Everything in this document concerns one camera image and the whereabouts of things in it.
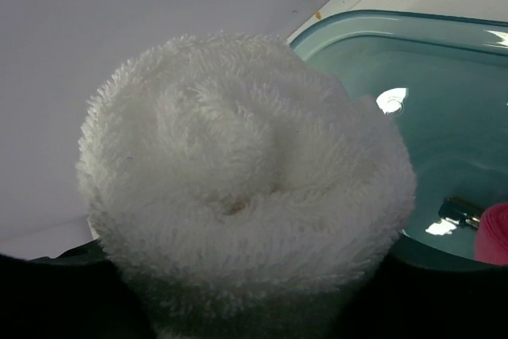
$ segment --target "metal object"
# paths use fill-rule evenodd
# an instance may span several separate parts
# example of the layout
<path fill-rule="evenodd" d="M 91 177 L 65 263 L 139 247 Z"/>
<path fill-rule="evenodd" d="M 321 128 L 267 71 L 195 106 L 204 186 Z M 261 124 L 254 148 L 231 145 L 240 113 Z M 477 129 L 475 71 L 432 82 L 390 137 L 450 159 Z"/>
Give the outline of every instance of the metal object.
<path fill-rule="evenodd" d="M 460 228 L 477 230 L 483 209 L 460 198 L 446 198 L 439 209 L 439 217 Z"/>

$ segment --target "pink yarn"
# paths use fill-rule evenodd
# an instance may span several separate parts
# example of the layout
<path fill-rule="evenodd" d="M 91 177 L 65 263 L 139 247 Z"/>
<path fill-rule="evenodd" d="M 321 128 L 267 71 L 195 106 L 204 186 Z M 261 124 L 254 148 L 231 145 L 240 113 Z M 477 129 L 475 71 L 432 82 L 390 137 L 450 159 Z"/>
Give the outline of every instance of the pink yarn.
<path fill-rule="evenodd" d="M 475 260 L 508 265 L 508 202 L 483 212 L 476 233 Z"/>

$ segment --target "gray surface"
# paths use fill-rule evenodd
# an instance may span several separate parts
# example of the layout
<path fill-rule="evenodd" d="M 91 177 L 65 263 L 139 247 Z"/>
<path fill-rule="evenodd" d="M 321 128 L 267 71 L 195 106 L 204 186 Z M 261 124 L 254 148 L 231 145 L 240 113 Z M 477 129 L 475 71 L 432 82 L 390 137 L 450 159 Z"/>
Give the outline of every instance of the gray surface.
<path fill-rule="evenodd" d="M 58 236 L 27 238 L 33 251 L 22 253 L 13 239 L 86 213 L 75 189 L 79 127 L 121 61 L 184 33 L 285 37 L 327 1 L 0 0 L 0 252 L 44 255 Z M 65 246 L 86 239 L 74 237 Z"/>

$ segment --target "towel fold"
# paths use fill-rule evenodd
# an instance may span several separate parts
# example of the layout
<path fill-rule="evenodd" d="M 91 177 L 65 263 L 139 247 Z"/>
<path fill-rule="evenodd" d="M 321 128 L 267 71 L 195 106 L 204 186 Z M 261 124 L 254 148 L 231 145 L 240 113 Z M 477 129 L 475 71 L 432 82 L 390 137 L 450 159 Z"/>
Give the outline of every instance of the towel fold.
<path fill-rule="evenodd" d="M 266 37 L 184 37 L 129 61 L 79 147 L 90 223 L 160 337 L 323 337 L 413 209 L 374 99 Z"/>
<path fill-rule="evenodd" d="M 475 260 L 508 265 L 508 202 L 483 212 L 476 232 Z"/>

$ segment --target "teal container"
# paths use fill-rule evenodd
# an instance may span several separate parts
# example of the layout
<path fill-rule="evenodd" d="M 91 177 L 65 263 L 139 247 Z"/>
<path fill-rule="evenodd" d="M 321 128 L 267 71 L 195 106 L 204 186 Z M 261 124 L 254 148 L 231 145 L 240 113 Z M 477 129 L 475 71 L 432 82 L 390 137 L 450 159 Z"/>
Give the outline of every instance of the teal container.
<path fill-rule="evenodd" d="M 308 28 L 291 47 L 352 98 L 391 115 L 418 177 L 416 206 L 393 253 L 425 268 L 475 270 L 475 230 L 438 212 L 448 197 L 508 201 L 508 24 L 354 11 Z"/>

